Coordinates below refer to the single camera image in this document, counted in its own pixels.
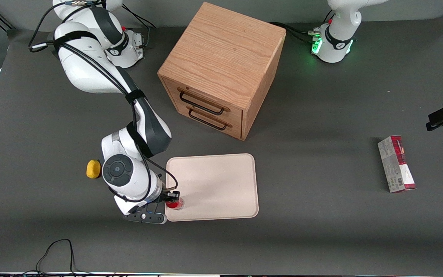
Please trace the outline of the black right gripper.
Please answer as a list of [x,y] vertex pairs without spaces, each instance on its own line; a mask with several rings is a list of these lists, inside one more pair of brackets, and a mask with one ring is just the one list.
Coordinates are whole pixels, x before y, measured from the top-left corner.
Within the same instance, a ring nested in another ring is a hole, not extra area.
[[162,192],[154,200],[151,200],[150,202],[146,203],[146,205],[144,206],[145,212],[148,214],[155,214],[157,213],[160,203],[163,202],[164,200],[165,202],[179,202],[179,199],[180,199],[179,191]]

